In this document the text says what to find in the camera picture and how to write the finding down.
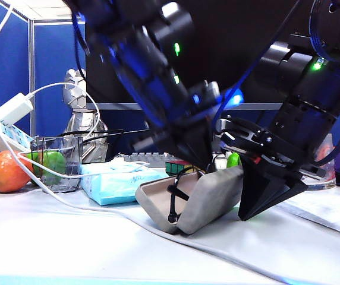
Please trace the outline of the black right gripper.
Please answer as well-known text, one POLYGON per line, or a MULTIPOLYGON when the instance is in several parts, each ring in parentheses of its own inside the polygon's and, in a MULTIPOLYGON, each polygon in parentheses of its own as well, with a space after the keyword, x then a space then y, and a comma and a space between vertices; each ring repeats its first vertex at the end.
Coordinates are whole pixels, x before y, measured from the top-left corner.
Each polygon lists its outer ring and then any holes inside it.
POLYGON ((241 220, 264 211, 272 196, 272 205, 276 205, 307 190, 300 179, 286 179, 288 176, 325 176, 315 155, 333 119, 305 102, 285 102, 266 128, 241 118, 221 118, 221 139, 225 145, 275 175, 258 171, 249 161, 242 162, 243 190, 238 212, 241 220))

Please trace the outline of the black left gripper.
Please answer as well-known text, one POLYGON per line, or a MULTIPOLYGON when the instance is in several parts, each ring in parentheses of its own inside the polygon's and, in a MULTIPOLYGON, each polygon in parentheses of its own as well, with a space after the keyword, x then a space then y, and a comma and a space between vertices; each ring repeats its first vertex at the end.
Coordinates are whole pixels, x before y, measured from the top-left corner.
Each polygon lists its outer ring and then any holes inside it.
POLYGON ((133 149, 141 151, 155 146, 205 172, 214 172, 210 119, 182 121, 163 128, 151 128, 133 140, 133 149))

